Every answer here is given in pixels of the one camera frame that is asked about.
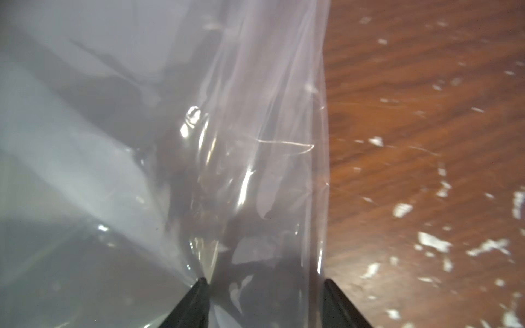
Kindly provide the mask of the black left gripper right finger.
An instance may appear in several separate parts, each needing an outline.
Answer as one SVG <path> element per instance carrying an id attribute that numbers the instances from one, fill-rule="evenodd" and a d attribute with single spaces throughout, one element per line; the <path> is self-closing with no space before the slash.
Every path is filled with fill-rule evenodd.
<path id="1" fill-rule="evenodd" d="M 332 279 L 323 283 L 322 328 L 372 328 Z"/>

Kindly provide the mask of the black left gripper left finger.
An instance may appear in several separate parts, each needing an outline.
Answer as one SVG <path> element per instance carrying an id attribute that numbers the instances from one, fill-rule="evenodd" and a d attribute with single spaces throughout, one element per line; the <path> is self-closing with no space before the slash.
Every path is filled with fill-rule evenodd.
<path id="1" fill-rule="evenodd" d="M 159 328 L 208 328 L 210 306 L 210 286 L 207 280 L 201 277 L 167 315 Z"/>

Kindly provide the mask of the clear plastic vacuum bag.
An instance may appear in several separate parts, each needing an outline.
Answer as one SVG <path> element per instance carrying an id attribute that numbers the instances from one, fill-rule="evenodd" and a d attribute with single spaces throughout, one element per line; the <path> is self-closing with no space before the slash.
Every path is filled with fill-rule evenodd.
<path id="1" fill-rule="evenodd" d="M 329 1 L 2 1 L 1 326 L 319 327 Z"/>

